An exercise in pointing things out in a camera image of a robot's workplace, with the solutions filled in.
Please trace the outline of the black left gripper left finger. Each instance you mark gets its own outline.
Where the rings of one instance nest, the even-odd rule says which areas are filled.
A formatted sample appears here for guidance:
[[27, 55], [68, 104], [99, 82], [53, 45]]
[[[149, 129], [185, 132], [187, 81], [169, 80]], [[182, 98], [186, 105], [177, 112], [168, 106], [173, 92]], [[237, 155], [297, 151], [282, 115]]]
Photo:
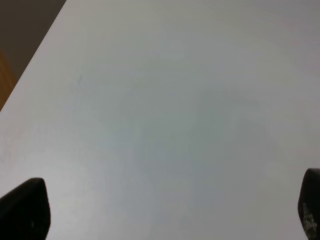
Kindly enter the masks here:
[[0, 198], [2, 240], [45, 240], [50, 225], [50, 204], [43, 178], [30, 178]]

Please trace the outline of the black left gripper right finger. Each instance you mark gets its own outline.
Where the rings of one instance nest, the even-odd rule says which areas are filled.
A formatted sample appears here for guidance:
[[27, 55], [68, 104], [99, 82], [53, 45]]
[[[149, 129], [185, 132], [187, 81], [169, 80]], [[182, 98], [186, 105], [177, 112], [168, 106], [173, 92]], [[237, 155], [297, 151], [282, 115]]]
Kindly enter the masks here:
[[320, 169], [308, 168], [303, 176], [297, 210], [308, 240], [320, 239]]

